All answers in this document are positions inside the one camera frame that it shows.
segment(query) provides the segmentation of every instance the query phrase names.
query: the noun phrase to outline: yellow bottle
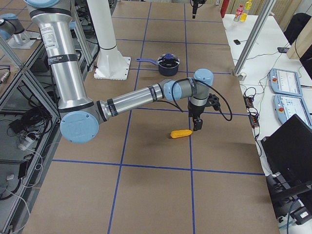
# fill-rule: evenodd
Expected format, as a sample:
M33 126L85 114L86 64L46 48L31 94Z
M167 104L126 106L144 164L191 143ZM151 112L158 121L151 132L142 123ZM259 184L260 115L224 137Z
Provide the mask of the yellow bottle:
M252 0L248 0L245 5L244 5L244 11L243 11L243 14L242 16L240 17L240 21L241 22L244 22L247 18L247 15L248 15L248 12L250 11L252 7Z

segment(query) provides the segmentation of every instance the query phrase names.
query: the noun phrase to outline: pot handle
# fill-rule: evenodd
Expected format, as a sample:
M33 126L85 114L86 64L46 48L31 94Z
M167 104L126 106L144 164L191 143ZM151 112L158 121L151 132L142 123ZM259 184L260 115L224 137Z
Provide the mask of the pot handle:
M137 58L136 59L137 62L151 62L154 65L158 65L158 62L153 60L153 59L149 59L149 58Z

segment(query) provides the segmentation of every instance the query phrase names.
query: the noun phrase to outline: blue joint cap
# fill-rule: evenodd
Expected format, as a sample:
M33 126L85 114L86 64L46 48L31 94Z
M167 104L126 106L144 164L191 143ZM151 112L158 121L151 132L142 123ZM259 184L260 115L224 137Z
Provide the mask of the blue joint cap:
M62 118L60 131L68 141L83 144L97 135L98 121L88 112L74 111Z
M75 27L76 27L76 22L75 21L69 23L69 29L70 30L74 30Z
M35 8L47 8L54 6L59 0L24 0L24 2Z
M200 80L212 86L213 81L214 81L214 74L208 69L201 68L195 71L194 79Z
M0 16L0 18L4 19L4 20L17 20L17 16L14 15L13 13L6 13Z
M172 98L172 95L174 95L175 97L175 100L180 100L180 98L182 97L182 89L180 87L180 85L178 83L175 83L175 86L174 86L174 93L172 94L171 91L172 91L172 86L173 84L175 83L174 80L171 80L167 83L165 83L164 85L164 94L165 94L165 97L168 101L173 101L174 99Z
M0 29L0 37L2 37L4 40L8 40L11 37L11 35Z

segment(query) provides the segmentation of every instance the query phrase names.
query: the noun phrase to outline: red bottle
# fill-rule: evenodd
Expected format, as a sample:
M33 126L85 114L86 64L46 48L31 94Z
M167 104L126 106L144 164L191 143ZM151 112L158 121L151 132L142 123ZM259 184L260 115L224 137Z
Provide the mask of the red bottle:
M243 5L239 5L239 8L236 10L234 22L239 22L240 17L243 14Z
M226 10L228 9L229 3L230 3L230 0L223 1L223 4L221 6L221 11L220 11L222 18L224 18L224 15L226 13Z

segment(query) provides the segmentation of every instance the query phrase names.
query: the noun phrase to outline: white table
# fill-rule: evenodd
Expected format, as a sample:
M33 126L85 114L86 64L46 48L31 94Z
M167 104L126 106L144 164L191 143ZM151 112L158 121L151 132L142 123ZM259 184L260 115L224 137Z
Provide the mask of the white table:
M234 15L225 15L223 24L226 29L229 45L231 47L232 57L234 59L234 63L236 63L246 43L243 40L247 40L257 19L257 16L248 16L245 22L238 23L234 23L233 18ZM240 45L236 45L234 43L235 39L243 42ZM248 58L253 58L261 54L274 54L277 52L277 47L285 46L290 47L274 17L269 16ZM261 93L263 89L258 84L259 80L266 77L268 72L273 67L297 72L299 71L299 76L301 75L301 84L312 86L312 80L310 79L304 67L301 66L302 64L300 61L290 60L286 54L280 53L276 53L274 55L257 56L256 58L249 59L246 61L242 69L242 72L247 74L246 79L240 82L242 93L244 93L246 88L249 87L254 87L257 90L257 93ZM260 135L258 139L262 139L265 136L270 136L281 126L273 106L274 93L272 92L270 84L266 78L262 80L262 83L266 85L264 96L256 95L253 102L255 108L260 111ZM312 89L303 89L303 98L305 99L307 107L311 113ZM262 156L261 162L265 174L268 175L270 173L270 169L264 156ZM283 226L285 223L286 222L279 224L279 227ZM290 225L289 232L290 234L312 233L312 220L300 226ZM280 233L285 234L286 229L281 229Z

